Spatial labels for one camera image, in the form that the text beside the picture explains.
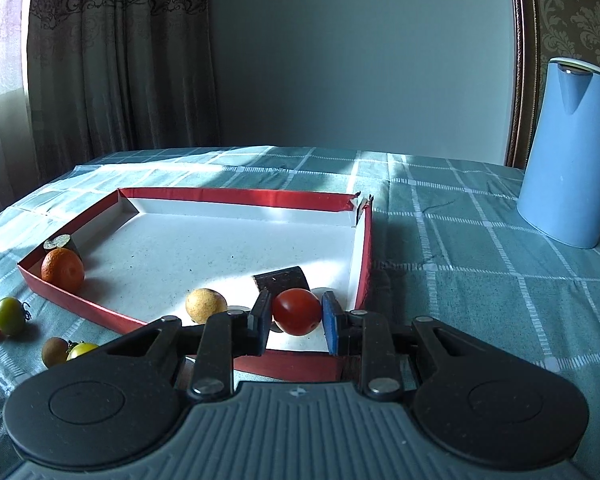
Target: orange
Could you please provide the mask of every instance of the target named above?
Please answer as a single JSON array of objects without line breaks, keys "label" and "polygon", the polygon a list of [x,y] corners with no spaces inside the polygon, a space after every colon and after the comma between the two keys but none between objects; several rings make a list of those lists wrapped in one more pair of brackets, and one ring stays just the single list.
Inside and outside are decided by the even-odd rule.
[{"label": "orange", "polygon": [[42,261],[41,277],[44,282],[75,294],[84,281],[84,267],[73,251],[54,249]]}]

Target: plaid tablecloth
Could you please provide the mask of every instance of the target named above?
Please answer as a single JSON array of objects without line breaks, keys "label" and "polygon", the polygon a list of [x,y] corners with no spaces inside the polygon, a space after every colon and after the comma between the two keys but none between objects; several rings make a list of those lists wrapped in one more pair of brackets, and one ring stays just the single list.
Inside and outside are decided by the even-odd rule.
[{"label": "plaid tablecloth", "polygon": [[429,314],[573,381],[590,407],[576,462],[600,479],[600,244],[578,250],[529,227],[516,211],[522,176],[461,160],[270,146],[115,153],[75,168],[0,214],[0,299],[27,301],[33,317],[32,330],[0,343],[0,475],[16,461],[4,400],[44,369],[44,341],[116,336],[33,294],[17,261],[117,187],[209,186],[372,194],[370,307],[396,322]]}]

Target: wall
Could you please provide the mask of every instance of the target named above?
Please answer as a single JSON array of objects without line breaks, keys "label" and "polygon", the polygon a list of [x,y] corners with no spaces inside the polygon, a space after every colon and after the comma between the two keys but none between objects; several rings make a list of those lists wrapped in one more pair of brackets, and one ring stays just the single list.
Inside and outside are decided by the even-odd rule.
[{"label": "wall", "polygon": [[210,0],[225,145],[501,164],[512,0]]}]

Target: metal screw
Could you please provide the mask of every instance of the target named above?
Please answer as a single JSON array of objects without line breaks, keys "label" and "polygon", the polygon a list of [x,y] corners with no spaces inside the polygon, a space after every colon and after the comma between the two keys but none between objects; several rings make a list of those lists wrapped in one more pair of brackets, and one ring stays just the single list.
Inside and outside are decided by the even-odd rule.
[{"label": "metal screw", "polygon": [[378,377],[369,381],[369,389],[375,394],[392,394],[400,389],[400,383],[391,377]]},{"label": "metal screw", "polygon": [[213,377],[204,377],[193,385],[193,392],[200,396],[219,394],[223,389],[224,383]]}]

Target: blue kettle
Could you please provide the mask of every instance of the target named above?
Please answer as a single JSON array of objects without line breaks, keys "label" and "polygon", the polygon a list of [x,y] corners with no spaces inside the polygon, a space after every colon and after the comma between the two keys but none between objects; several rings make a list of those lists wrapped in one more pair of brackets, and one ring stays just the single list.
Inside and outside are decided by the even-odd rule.
[{"label": "blue kettle", "polygon": [[598,244],[600,67],[566,57],[549,61],[518,212],[563,244]]}]

